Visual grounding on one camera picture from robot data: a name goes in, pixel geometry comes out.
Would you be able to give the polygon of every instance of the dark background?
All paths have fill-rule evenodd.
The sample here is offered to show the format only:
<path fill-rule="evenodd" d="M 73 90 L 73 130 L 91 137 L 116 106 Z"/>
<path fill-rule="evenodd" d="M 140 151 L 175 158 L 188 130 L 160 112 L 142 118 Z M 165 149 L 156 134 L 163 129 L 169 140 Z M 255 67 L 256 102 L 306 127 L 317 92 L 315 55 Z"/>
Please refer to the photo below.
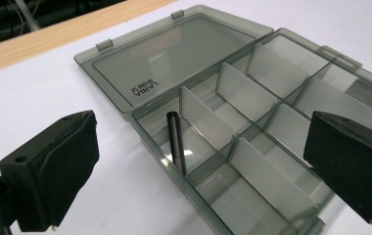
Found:
<path fill-rule="evenodd" d="M 41 28 L 108 7 L 122 0 L 24 0 Z M 0 0 L 0 42 L 30 30 L 15 0 Z"/>

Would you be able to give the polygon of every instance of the box lid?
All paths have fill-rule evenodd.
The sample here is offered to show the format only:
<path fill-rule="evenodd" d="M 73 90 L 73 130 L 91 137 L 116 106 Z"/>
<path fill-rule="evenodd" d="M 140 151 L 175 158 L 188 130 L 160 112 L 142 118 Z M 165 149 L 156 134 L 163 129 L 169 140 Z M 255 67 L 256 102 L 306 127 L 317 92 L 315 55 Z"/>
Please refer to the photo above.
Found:
<path fill-rule="evenodd" d="M 129 120 L 137 107 L 272 30 L 195 6 L 74 58 Z"/>

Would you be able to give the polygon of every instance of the compartment organizer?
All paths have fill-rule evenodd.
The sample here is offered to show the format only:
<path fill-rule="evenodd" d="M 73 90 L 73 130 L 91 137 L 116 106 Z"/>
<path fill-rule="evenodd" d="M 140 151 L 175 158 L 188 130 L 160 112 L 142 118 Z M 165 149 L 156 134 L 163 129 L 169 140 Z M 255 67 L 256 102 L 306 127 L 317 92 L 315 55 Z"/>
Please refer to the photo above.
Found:
<path fill-rule="evenodd" d="M 219 233 L 318 234 L 332 190 L 302 158 L 313 111 L 372 129 L 372 73 L 205 6 L 75 56 Z M 186 176 L 165 115 L 181 117 Z"/>

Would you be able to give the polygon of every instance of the compartment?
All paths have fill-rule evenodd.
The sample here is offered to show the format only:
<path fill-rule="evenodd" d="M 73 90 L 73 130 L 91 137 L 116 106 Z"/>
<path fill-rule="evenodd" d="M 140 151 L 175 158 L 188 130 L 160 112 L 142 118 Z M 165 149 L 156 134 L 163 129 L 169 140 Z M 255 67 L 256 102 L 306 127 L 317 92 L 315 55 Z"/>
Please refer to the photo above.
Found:
<path fill-rule="evenodd" d="M 245 138 L 238 139 L 230 164 L 289 221 L 315 214 L 315 204 L 309 197 Z"/>
<path fill-rule="evenodd" d="M 181 90 L 181 112 L 211 145 L 219 150 L 234 136 L 234 130 L 186 87 Z"/>
<path fill-rule="evenodd" d="M 350 118 L 372 129 L 372 83 L 329 64 L 288 99 L 311 118 L 322 111 Z"/>
<path fill-rule="evenodd" d="M 216 93 L 240 114 L 253 121 L 261 118 L 278 103 L 275 96 L 228 64 L 223 64 L 220 69 Z"/>
<path fill-rule="evenodd" d="M 296 228 L 223 164 L 196 189 L 234 234 L 296 234 Z"/>
<path fill-rule="evenodd" d="M 271 165 L 270 168 L 273 169 L 269 171 L 278 171 L 319 208 L 326 204 L 333 192 L 310 171 L 309 164 L 298 153 L 305 144 L 308 124 L 309 121 L 305 117 L 281 104 L 241 136 L 254 148 L 253 156 L 257 156 L 258 159 L 263 157 L 264 161 Z M 255 165 L 241 164 L 249 168 L 257 167 Z"/>
<path fill-rule="evenodd" d="M 280 29 L 260 41 L 247 69 L 249 76 L 282 99 L 327 64 L 288 34 Z"/>

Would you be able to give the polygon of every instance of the white table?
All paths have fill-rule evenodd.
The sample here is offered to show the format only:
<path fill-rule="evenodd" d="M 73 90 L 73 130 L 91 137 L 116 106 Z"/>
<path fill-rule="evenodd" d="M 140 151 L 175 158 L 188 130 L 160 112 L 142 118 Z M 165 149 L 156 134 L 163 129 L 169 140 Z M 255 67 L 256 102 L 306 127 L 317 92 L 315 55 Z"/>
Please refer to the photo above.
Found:
<path fill-rule="evenodd" d="M 73 56 L 180 9 L 205 4 L 275 29 L 286 27 L 356 59 L 372 71 L 372 0 L 186 1 L 0 70 L 0 160 L 63 116 L 93 110 L 100 160 L 63 223 L 46 234 L 211 234 L 131 125 Z M 372 234 L 344 207 L 324 234 Z M 14 234 L 21 234 L 12 226 Z"/>

